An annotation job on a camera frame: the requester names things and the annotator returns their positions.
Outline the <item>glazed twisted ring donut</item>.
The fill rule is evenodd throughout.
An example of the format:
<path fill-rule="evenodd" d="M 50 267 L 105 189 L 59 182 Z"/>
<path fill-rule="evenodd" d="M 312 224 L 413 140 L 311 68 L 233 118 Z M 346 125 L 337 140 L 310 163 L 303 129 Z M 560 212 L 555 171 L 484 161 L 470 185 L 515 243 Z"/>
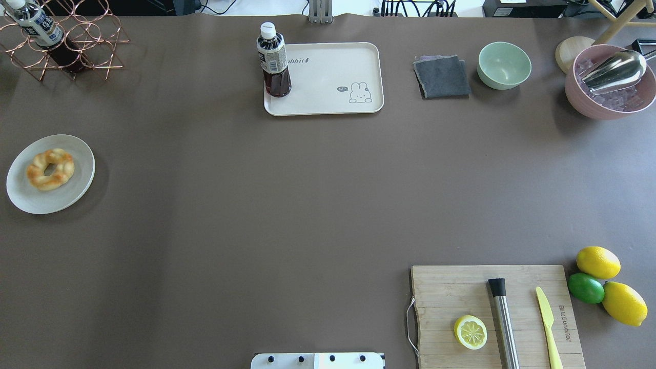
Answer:
<path fill-rule="evenodd" d="M 34 156 L 26 177 L 38 191 L 53 191 L 65 185 L 75 172 L 72 155 L 64 149 L 51 149 Z"/>

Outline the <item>dark drink bottle on tray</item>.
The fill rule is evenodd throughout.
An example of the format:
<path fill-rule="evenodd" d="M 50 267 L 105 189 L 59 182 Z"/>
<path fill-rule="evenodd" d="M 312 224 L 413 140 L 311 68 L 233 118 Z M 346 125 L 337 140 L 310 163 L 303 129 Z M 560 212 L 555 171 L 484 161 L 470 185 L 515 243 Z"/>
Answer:
<path fill-rule="evenodd" d="M 276 31 L 273 23 L 262 23 L 260 37 L 256 43 L 264 73 L 265 91 L 273 97 L 287 96 L 291 91 L 292 82 L 283 35 Z"/>

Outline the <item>folded grey cloth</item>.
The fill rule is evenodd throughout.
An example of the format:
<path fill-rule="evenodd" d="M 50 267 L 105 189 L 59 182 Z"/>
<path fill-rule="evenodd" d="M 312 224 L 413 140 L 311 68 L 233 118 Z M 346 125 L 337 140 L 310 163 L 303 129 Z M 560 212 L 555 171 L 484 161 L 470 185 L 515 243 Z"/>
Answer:
<path fill-rule="evenodd" d="M 424 55 L 413 62 L 422 96 L 441 98 L 471 93 L 466 63 L 456 55 Z"/>

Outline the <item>bamboo cutting board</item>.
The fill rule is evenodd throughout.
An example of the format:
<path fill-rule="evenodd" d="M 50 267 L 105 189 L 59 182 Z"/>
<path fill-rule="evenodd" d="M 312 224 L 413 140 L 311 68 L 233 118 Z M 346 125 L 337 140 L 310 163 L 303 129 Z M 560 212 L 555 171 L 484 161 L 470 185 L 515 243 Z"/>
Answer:
<path fill-rule="evenodd" d="M 504 368 L 500 334 L 488 280 L 504 278 L 511 327 L 521 368 L 549 368 L 543 320 L 535 294 L 546 295 L 555 322 L 551 327 L 565 368 L 584 368 L 583 350 L 561 265 L 416 265 L 412 287 L 420 368 Z M 488 340 L 469 350 L 455 338 L 457 318 L 473 315 L 487 327 Z"/>

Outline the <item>steel muddler black tip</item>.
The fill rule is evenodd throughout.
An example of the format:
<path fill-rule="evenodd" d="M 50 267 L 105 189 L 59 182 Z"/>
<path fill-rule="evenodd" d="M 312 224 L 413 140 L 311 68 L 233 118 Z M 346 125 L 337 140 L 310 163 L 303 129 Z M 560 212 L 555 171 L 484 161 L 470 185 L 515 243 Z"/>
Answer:
<path fill-rule="evenodd" d="M 502 358 L 506 368 L 520 368 L 518 351 L 515 344 L 515 335 L 511 326 L 510 308 L 507 301 L 506 285 L 504 278 L 492 278 L 488 280 L 490 292 L 494 299 L 496 319 L 499 325 L 501 338 Z"/>

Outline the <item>lemon half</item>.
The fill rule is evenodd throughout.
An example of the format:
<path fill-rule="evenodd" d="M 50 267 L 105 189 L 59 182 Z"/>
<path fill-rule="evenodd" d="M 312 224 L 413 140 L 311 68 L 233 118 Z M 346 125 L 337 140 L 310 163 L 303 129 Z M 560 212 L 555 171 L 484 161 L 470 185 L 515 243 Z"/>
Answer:
<path fill-rule="evenodd" d="M 480 350 L 487 343 L 487 328 L 484 322 L 473 315 L 457 318 L 453 331 L 456 340 L 469 350 Z"/>

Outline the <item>mint green bowl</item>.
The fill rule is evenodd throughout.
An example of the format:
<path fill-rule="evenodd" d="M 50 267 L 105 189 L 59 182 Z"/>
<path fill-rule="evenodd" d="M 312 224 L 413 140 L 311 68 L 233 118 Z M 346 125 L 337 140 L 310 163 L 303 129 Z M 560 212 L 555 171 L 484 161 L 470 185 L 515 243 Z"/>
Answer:
<path fill-rule="evenodd" d="M 486 86 L 509 90 L 531 75 L 532 63 L 520 47 L 507 42 L 485 45 L 479 53 L 477 73 Z"/>

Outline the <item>round wooden stand base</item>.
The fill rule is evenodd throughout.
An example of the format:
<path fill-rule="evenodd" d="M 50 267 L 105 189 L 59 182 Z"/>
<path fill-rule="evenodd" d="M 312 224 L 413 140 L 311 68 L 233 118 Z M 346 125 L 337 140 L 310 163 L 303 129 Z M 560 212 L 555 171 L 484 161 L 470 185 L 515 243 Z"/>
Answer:
<path fill-rule="evenodd" d="M 574 59 L 595 40 L 585 36 L 572 36 L 562 40 L 555 49 L 555 60 L 560 70 L 567 74 Z"/>

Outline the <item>whole yellow lemon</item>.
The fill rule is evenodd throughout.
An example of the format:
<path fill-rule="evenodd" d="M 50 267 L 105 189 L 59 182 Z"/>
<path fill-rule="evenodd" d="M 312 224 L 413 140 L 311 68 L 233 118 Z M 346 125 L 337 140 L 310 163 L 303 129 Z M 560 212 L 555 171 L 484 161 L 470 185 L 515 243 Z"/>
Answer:
<path fill-rule="evenodd" d="M 604 283 L 604 309 L 619 322 L 640 326 L 646 320 L 648 307 L 642 296 L 625 283 Z"/>
<path fill-rule="evenodd" d="M 576 256 L 580 271 L 597 279 L 616 277 L 621 270 L 619 258 L 610 250 L 600 246 L 587 246 Z"/>

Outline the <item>clear plastic ice cubes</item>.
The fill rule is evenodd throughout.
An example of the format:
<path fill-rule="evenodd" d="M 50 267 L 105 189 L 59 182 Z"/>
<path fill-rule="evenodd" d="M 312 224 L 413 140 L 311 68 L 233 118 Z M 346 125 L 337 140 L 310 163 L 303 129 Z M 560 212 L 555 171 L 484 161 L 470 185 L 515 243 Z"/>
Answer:
<path fill-rule="evenodd" d="M 587 72 L 590 72 L 593 68 L 595 68 L 598 65 L 600 65 L 600 63 L 597 64 L 597 65 L 592 65 L 592 66 L 589 66 L 588 63 L 585 63 L 583 65 L 584 71 L 583 71 L 583 73 L 581 73 L 579 75 L 579 77 L 581 78 L 580 79 L 581 84 L 583 86 L 585 86 L 582 82 L 583 75 L 585 75 Z M 603 105 L 607 106 L 608 108 L 612 108 L 614 110 L 621 110 L 622 108 L 627 107 L 628 106 L 627 103 L 628 103 L 629 99 L 631 97 L 635 96 L 635 93 L 636 93 L 635 92 L 636 91 L 635 86 L 627 87 L 627 88 L 621 89 L 619 91 L 614 91 L 614 92 L 605 93 L 605 94 L 592 94 L 588 90 L 587 86 L 585 86 L 585 87 L 587 89 L 588 94 L 590 96 L 592 96 L 596 101 L 598 101 L 598 103 L 603 104 Z"/>

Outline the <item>pink bowl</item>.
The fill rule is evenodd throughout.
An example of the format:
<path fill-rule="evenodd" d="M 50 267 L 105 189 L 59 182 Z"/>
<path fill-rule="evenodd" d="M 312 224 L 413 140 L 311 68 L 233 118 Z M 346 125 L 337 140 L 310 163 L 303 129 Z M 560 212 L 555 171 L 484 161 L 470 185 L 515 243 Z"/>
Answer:
<path fill-rule="evenodd" d="M 648 67 L 645 75 L 635 86 L 635 96 L 628 101 L 628 106 L 614 110 L 598 103 L 581 84 L 579 75 L 583 73 L 583 65 L 597 65 L 608 59 L 612 54 L 623 50 L 614 45 L 593 45 L 579 53 L 567 72 L 565 78 L 565 94 L 572 107 L 586 117 L 597 120 L 614 120 L 646 110 L 654 102 L 655 84 L 654 72 Z"/>

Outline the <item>steel ice scoop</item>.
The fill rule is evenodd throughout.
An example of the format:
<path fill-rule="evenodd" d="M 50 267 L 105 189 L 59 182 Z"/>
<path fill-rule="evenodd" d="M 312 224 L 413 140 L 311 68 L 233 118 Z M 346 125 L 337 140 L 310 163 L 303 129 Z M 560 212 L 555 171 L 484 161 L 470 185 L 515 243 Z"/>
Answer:
<path fill-rule="evenodd" d="M 635 86 L 646 72 L 647 60 L 642 54 L 623 50 L 583 75 L 582 82 L 592 94 L 605 94 Z"/>

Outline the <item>whole yellow lemon lower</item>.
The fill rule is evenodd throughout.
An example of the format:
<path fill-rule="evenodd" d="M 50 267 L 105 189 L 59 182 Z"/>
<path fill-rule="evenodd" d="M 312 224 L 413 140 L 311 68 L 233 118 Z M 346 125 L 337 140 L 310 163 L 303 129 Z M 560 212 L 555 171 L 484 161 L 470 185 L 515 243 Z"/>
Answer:
<path fill-rule="evenodd" d="M 642 296 L 625 283 L 604 283 L 604 309 L 619 322 L 640 326 L 646 320 L 648 307 Z"/>

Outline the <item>wooden mug tree stand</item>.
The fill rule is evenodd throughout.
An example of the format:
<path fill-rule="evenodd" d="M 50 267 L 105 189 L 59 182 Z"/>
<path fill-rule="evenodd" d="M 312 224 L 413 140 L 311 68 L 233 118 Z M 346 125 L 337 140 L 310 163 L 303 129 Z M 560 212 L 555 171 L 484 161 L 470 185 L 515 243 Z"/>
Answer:
<path fill-rule="evenodd" d="M 632 21 L 643 8 L 646 8 L 649 12 L 654 12 L 653 1 L 633 1 L 633 3 L 619 16 L 611 14 L 611 12 L 604 9 L 598 1 L 590 0 L 588 2 L 610 21 L 609 28 L 607 28 L 607 30 L 605 30 L 604 33 L 592 43 L 592 45 L 607 44 L 626 26 L 655 27 L 655 23 Z"/>

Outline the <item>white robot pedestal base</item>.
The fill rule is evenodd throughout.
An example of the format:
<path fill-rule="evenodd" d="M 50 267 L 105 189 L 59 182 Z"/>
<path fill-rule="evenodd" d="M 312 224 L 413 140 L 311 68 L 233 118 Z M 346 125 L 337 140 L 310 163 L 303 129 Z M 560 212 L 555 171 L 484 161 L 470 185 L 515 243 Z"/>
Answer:
<path fill-rule="evenodd" d="M 260 353 L 253 357 L 251 368 L 385 368 L 383 353 Z"/>

